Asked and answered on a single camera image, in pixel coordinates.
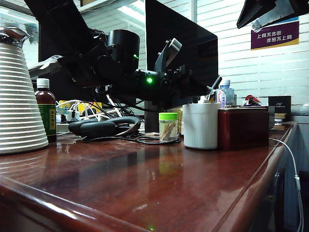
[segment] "silver thermos lid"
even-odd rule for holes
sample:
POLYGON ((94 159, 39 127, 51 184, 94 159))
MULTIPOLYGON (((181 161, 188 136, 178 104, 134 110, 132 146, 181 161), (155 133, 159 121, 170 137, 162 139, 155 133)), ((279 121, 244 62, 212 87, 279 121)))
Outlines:
POLYGON ((22 29, 14 27, 0 27, 0 43, 2 44, 11 44, 22 48, 24 41, 29 37, 30 35, 24 32, 22 29))

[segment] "green led light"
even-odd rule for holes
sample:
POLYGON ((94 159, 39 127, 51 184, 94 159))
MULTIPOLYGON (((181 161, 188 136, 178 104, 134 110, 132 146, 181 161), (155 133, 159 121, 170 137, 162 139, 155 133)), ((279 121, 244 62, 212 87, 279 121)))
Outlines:
POLYGON ((153 81, 154 81, 154 80, 153 80, 151 77, 147 77, 147 78, 146 78, 146 82, 147 82, 148 84, 152 84, 153 81))

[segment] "black box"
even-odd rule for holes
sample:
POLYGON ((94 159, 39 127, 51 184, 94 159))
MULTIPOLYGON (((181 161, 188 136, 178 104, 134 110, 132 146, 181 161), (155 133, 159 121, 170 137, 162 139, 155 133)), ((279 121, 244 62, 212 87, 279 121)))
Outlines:
POLYGON ((268 97, 268 105, 275 107, 275 113, 286 113, 286 121, 291 121, 291 96, 268 97))

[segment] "small plastic jar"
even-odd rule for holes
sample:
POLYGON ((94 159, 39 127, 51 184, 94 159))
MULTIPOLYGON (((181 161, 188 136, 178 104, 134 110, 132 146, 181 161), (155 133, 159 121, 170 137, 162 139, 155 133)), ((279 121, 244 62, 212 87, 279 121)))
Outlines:
POLYGON ((160 142, 166 143, 177 140, 178 114, 159 113, 160 142))

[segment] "green jar lid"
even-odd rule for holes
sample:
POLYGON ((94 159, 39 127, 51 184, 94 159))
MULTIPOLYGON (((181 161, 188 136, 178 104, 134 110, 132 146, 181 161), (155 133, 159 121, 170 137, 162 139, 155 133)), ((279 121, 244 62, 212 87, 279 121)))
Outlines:
POLYGON ((159 113, 159 120, 177 120, 178 113, 159 113))

